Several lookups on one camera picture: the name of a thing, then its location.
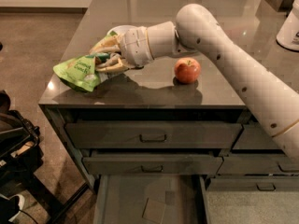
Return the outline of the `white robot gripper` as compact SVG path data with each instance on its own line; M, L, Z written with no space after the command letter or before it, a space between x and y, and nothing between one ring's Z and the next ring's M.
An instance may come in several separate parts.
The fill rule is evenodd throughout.
M90 49L91 54L119 51L121 55L112 53L106 62L97 64L95 70L99 73L122 73L151 63L153 57L150 52L147 28L141 26L129 29L121 35L121 40L117 35L108 35Z

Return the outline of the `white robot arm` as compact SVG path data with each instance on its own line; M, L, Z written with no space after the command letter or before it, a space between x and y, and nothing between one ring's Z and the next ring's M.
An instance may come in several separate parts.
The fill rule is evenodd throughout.
M292 160L299 161L299 93L236 45L205 8L189 4L174 22L133 27L100 40L90 53L111 52L102 77L142 67L160 57L201 52L212 61L265 132Z

